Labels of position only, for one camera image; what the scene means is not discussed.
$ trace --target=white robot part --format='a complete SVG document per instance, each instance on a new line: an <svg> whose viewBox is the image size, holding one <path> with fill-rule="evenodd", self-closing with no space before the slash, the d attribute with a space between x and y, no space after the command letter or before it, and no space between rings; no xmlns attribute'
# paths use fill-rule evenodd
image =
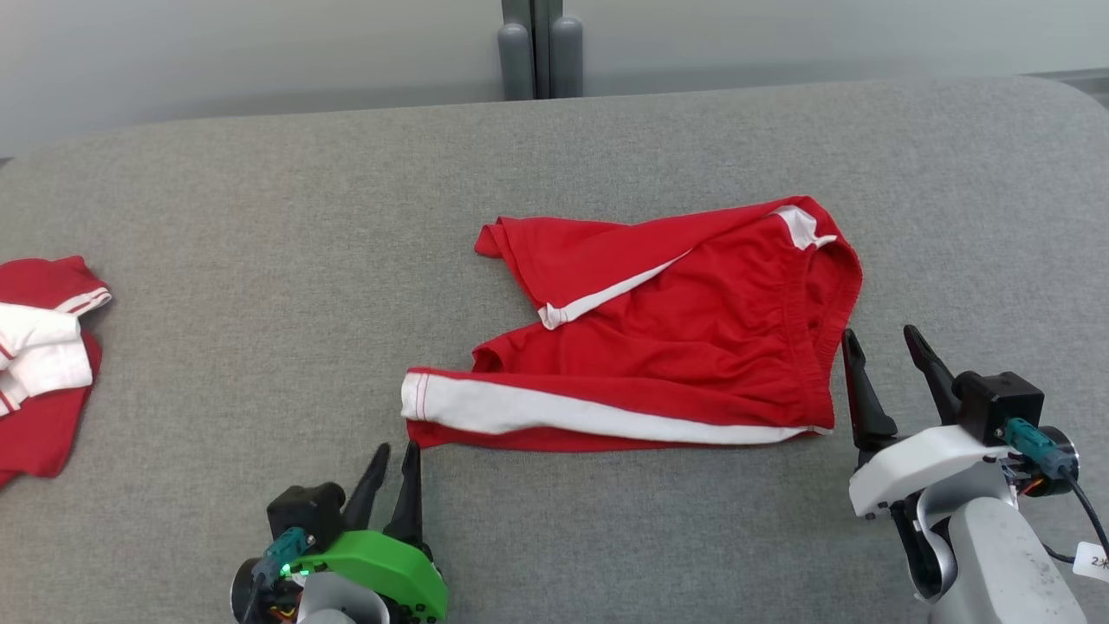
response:
<svg viewBox="0 0 1109 624"><path fill-rule="evenodd" d="M882 510L933 483L954 477L985 458L1004 458L1011 447L986 447L959 426L935 427L884 449L851 478L855 515Z"/></svg>

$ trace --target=gray fabric surface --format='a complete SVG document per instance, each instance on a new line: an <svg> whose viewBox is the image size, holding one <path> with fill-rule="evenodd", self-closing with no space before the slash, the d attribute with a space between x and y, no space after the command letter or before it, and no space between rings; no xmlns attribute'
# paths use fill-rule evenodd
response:
<svg viewBox="0 0 1109 624"><path fill-rule="evenodd" d="M901 338L1014 370L1109 515L1109 115L1032 79L855 83L204 120L0 171L0 259L85 255L115 300L77 451L0 493L0 620L228 622L286 485L353 487L399 444L405 369L466 368L535 320L482 223L618 221L810 193L866 284L853 321L887 410L938 424ZM425 456L456 624L923 622L887 520L852 515L838 428L774 447ZM399 458L378 499L384 524ZM1028 503L1060 551L1070 498ZM1091 622L1105 585L1065 572Z"/></svg>

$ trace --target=red fabric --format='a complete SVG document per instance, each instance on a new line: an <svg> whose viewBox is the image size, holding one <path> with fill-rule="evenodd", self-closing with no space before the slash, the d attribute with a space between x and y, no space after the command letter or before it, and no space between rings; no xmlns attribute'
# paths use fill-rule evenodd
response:
<svg viewBox="0 0 1109 624"><path fill-rule="evenodd" d="M55 308L101 287L106 286L80 256L0 264L3 303ZM100 372L100 346L88 333L82 333L81 338L95 379ZM0 488L20 473L58 477L69 459L81 410L91 392L91 386L48 392L23 401L19 410L0 418Z"/></svg>
<svg viewBox="0 0 1109 624"><path fill-rule="evenodd" d="M783 218L816 218L817 248L797 248ZM536 307L562 307L686 255L553 331L535 324L474 351L471 374L433 374L572 397L718 426L816 427L835 418L828 382L862 286L854 249L813 198L673 216L637 225L500 218L475 246L501 257ZM500 436L409 421L421 447L607 451L673 443L552 428Z"/></svg>

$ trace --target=white label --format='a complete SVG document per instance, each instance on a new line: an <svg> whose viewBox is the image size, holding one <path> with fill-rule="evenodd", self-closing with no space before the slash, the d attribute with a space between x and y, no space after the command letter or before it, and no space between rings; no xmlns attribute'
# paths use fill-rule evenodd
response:
<svg viewBox="0 0 1109 624"><path fill-rule="evenodd" d="M1099 544L1079 542L1075 551L1075 574L1109 583L1109 559Z"/></svg>

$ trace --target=red and white garment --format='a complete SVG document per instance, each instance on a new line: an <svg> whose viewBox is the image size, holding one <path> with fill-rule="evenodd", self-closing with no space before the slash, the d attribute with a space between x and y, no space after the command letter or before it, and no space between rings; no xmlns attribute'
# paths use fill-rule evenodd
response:
<svg viewBox="0 0 1109 624"><path fill-rule="evenodd" d="M101 360L79 317L111 297L79 256L0 264L0 488L65 466Z"/></svg>
<svg viewBox="0 0 1109 624"><path fill-rule="evenodd" d="M765 444L834 426L863 274L812 197L635 225L502 217L475 249L503 258L539 323L475 349L469 374L408 371L421 447Z"/></svg>

